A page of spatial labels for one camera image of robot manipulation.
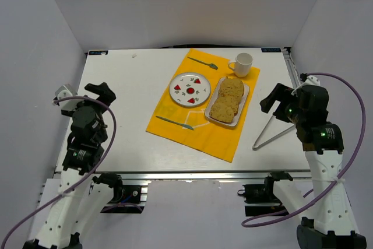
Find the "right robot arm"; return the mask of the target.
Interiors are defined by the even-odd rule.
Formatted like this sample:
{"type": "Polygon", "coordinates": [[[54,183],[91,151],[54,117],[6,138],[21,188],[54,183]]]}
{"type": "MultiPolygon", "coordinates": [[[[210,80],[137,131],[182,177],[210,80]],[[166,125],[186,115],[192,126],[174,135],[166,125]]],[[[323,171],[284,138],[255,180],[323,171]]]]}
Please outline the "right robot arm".
{"type": "Polygon", "coordinates": [[[300,248],[366,248],[366,238],[354,224],[339,177],[344,145],[340,128],[327,121],[328,91],[317,85],[294,90],[278,83],[260,102],[261,110],[268,113],[276,101],[280,104],[273,115],[295,125],[310,167],[316,199],[306,208],[304,197],[293,183],[280,180],[273,184],[274,195],[300,220],[297,227],[300,248]]]}

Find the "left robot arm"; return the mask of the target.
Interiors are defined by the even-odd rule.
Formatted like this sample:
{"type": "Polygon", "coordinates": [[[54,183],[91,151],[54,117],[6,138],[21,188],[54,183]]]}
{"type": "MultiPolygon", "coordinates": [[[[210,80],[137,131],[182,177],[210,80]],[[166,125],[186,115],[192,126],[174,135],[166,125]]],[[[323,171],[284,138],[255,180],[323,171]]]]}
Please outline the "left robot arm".
{"type": "Polygon", "coordinates": [[[62,105],[62,115],[72,119],[58,198],[51,203],[40,231],[25,242],[24,248],[81,248],[82,238],[103,208],[109,202],[118,202],[123,195],[119,175],[94,175],[108,153],[108,149],[102,147],[108,139],[103,114],[116,95],[105,82],[89,83],[85,90],[97,98],[79,97],[68,86],[56,92],[55,102],[62,105]]]}

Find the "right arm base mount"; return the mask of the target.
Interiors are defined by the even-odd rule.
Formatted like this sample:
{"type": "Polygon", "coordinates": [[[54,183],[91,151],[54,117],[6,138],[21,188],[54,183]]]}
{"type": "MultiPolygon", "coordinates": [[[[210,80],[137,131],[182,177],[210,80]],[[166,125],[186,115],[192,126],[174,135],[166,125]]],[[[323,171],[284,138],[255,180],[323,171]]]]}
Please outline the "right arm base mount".
{"type": "Polygon", "coordinates": [[[286,208],[273,194],[274,183],[281,180],[293,181],[293,178],[285,171],[271,172],[262,184],[245,184],[241,190],[237,191],[237,195],[244,198],[246,217],[269,216],[270,214],[288,215],[286,208]]]}

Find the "metal serving tongs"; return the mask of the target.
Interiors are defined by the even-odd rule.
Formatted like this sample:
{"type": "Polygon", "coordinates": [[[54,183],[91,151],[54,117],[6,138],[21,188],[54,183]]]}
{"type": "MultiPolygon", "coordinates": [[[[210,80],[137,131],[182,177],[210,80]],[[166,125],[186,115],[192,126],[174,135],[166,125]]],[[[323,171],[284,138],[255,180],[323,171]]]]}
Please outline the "metal serving tongs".
{"type": "Polygon", "coordinates": [[[274,141],[280,139],[281,137],[293,132],[295,130],[295,125],[291,125],[286,129],[281,131],[277,130],[274,131],[273,128],[275,127],[274,123],[276,122],[275,117],[273,115],[270,116],[267,123],[257,136],[254,144],[252,145],[252,150],[257,151],[262,149],[263,147],[273,143],[274,141]]]}

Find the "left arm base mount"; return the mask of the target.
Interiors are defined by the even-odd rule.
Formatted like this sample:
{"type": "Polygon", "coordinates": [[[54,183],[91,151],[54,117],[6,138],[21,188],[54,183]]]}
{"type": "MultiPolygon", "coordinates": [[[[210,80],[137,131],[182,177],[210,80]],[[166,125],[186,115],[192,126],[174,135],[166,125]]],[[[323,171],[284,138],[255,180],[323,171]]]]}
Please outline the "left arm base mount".
{"type": "Polygon", "coordinates": [[[103,173],[93,177],[94,186],[106,185],[109,190],[110,201],[106,203],[101,213],[142,213],[140,185],[125,185],[119,174],[103,173]]]}

